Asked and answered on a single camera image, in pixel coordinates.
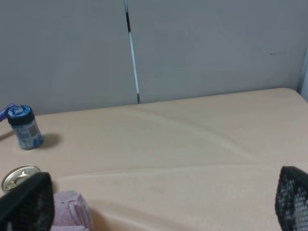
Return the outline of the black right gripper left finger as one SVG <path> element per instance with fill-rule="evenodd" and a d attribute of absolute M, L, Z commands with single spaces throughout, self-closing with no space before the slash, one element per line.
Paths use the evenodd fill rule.
<path fill-rule="evenodd" d="M 36 173 L 0 198 L 2 231 L 49 231 L 54 219 L 52 180 Z"/>

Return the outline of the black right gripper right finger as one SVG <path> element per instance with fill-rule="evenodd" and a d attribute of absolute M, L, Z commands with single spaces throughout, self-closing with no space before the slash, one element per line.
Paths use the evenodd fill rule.
<path fill-rule="evenodd" d="M 308 174 L 293 166 L 280 171 L 275 213 L 283 231 L 308 229 Z"/>

